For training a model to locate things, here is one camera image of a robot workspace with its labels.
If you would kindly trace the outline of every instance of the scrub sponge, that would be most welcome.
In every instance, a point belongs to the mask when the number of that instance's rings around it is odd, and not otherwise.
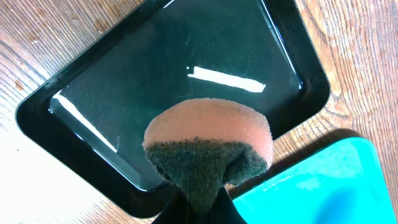
[[[209,212],[224,184],[238,185],[272,162],[265,116],[221,99],[186,100],[164,111],[150,122],[142,145],[198,216]]]

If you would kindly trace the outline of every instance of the sponge foam layer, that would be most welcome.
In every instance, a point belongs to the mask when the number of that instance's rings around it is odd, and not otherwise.
[[[183,101],[158,115],[149,124],[143,146],[184,139],[218,139],[245,142],[272,162],[272,136],[266,117],[252,108],[221,99]]]

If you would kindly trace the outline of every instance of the turquoise container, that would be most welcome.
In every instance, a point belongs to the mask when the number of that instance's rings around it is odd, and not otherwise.
[[[397,223],[377,152],[363,138],[338,141],[233,202],[248,224]]]

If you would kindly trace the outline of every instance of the black plastic tray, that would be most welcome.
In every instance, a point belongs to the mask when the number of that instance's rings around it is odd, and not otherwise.
[[[147,0],[23,101],[16,118],[145,218],[174,189],[141,146],[155,116],[186,99],[225,98],[264,113],[277,138],[317,113],[329,92],[293,0]]]

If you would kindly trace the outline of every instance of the wooden table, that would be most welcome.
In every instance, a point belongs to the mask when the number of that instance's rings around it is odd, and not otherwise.
[[[14,120],[21,100],[140,1],[1,1],[1,223],[150,223],[115,206],[24,137]],[[272,172],[329,142],[360,135],[378,150],[398,216],[398,1],[296,2],[332,93],[320,113],[275,141]]]

